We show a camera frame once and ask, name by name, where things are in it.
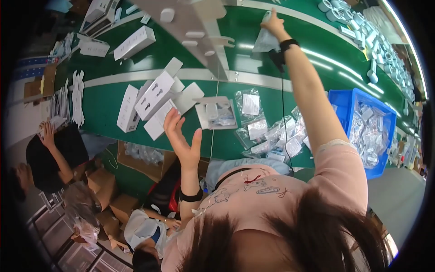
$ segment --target pink shirt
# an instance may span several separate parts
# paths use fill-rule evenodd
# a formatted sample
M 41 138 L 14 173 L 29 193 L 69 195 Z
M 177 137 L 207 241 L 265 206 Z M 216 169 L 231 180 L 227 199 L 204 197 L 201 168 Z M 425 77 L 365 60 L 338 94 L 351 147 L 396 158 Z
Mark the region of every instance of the pink shirt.
M 264 220 L 263 214 L 275 215 L 291 224 L 291 214 L 285 207 L 295 205 L 305 190 L 315 186 L 330 203 L 366 212 L 367 178 L 354 147 L 341 140 L 333 140 L 319 149 L 315 165 L 315 175 L 308 183 L 279 175 L 266 165 L 241 166 L 239 168 L 252 169 L 223 181 L 214 193 L 203 200 L 198 210 L 216 217 L 228 214 L 230 218 L 237 218 L 236 231 L 255 229 L 278 235 Z M 236 169 L 224 173 L 219 179 Z M 251 183 L 244 183 L 255 178 Z M 176 271 L 181 263 L 181 252 L 189 250 L 194 219 L 164 249 L 163 272 Z

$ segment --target dark hair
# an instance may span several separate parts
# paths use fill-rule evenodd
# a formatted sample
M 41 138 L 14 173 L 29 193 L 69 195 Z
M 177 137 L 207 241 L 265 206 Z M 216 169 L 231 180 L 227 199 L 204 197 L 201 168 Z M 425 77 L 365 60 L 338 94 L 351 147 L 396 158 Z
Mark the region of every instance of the dark hair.
M 7 173 L 7 180 L 12 189 L 12 193 L 15 199 L 19 202 L 24 202 L 26 200 L 26 193 L 23 188 L 21 188 L 20 181 L 17 176 L 17 170 L 15 168 L 10 168 Z
M 371 272 L 388 266 L 387 250 L 376 226 L 363 214 L 331 205 L 319 190 L 307 190 L 295 207 L 286 207 L 294 223 L 265 215 L 265 220 L 286 242 L 290 255 L 284 263 L 292 271 L 354 272 L 356 267 L 349 239 L 355 240 Z M 180 272 L 235 271 L 236 246 L 231 242 L 235 224 L 225 218 L 205 215 L 195 222 L 192 249 L 183 256 Z
M 136 249 L 133 253 L 132 264 L 134 272 L 159 272 L 160 265 L 156 257 L 144 250 Z

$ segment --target black wristband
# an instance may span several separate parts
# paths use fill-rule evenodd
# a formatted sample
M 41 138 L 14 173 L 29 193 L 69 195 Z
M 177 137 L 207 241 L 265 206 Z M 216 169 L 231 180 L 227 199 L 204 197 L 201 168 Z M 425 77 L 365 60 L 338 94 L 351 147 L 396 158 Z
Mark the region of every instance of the black wristband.
M 296 44 L 297 46 L 301 47 L 296 40 L 293 40 L 293 39 L 285 40 L 279 44 L 279 47 L 281 48 L 281 52 L 284 52 L 287 49 L 289 49 L 290 45 L 292 45 L 292 44 Z
M 202 199 L 202 196 L 204 195 L 204 192 L 202 191 L 201 187 L 199 188 L 199 191 L 196 195 L 189 196 L 183 194 L 183 190 L 180 188 L 180 200 L 186 201 L 186 202 L 196 202 L 200 201 Z

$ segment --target person's arm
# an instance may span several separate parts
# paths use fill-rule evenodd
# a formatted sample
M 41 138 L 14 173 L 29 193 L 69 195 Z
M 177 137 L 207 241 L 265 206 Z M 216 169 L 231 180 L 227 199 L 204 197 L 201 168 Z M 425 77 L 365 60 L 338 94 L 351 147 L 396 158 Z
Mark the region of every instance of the person's arm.
M 284 20 L 278 19 L 275 9 L 272 16 L 261 26 L 268 29 L 281 43 L 291 39 L 285 31 Z M 296 104 L 301 111 L 310 139 L 311 149 L 314 155 L 318 148 L 334 139 L 349 142 L 334 109 L 325 95 L 323 84 L 317 71 L 300 49 L 292 44 L 284 53 L 285 63 L 293 85 L 293 95 Z
M 62 182 L 66 184 L 73 179 L 73 171 L 54 143 L 54 127 L 49 121 L 43 122 L 41 125 L 43 126 L 44 130 L 44 139 L 39 134 L 38 137 L 42 144 L 50 151 L 51 155 L 59 166 L 59 176 L 62 179 Z
M 202 130 L 199 128 L 195 131 L 192 139 L 192 147 L 186 142 L 181 132 L 185 118 L 172 108 L 164 120 L 164 130 L 168 137 L 175 154 L 178 156 L 181 164 L 181 190 L 188 196 L 196 195 L 199 190 L 198 164 L 201 157 L 201 137 Z M 193 218 L 192 209 L 198 209 L 201 201 L 180 203 L 181 229 Z
M 166 224 L 169 228 L 174 227 L 178 228 L 181 226 L 181 221 L 176 220 L 174 218 L 168 218 L 163 215 L 158 214 L 158 212 L 149 210 L 149 209 L 143 209 L 145 214 L 148 215 L 149 218 L 154 218 L 157 220 L 160 220 Z

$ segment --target blue plastic crate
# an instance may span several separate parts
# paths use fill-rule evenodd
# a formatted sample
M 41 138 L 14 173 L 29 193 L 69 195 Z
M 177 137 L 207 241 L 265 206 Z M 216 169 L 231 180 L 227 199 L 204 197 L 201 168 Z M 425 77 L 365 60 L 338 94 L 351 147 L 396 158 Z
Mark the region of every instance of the blue plastic crate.
M 330 90 L 328 93 L 328 99 L 333 105 L 337 105 L 337 116 L 343 126 L 347 137 L 350 136 L 351 133 L 351 124 L 353 119 L 353 113 L 355 108 L 355 99 L 359 102 L 364 102 L 368 106 L 376 107 L 379 110 L 388 114 L 384 116 L 384 123 L 386 119 L 389 119 L 391 122 L 390 129 L 388 131 L 388 146 L 387 150 L 391 147 L 391 143 L 393 140 L 394 129 L 396 127 L 396 112 L 392 110 L 390 107 L 385 105 L 383 102 L 374 98 L 373 96 L 361 91 L 360 89 L 353 90 Z M 379 162 L 373 169 L 366 169 L 365 174 L 367 179 L 377 178 L 382 176 L 384 173 L 385 165 L 387 164 L 388 154 L 387 151 L 379 156 Z

